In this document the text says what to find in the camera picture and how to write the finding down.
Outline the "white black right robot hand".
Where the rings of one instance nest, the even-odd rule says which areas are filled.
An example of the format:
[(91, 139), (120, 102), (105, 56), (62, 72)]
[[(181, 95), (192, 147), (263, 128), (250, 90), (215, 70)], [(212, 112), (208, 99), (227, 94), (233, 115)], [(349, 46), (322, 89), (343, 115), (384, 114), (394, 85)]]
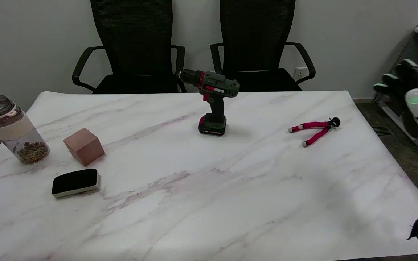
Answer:
[(404, 129), (418, 140), (418, 65), (410, 59), (401, 61), (395, 72), (385, 73), (373, 89), (398, 104)]

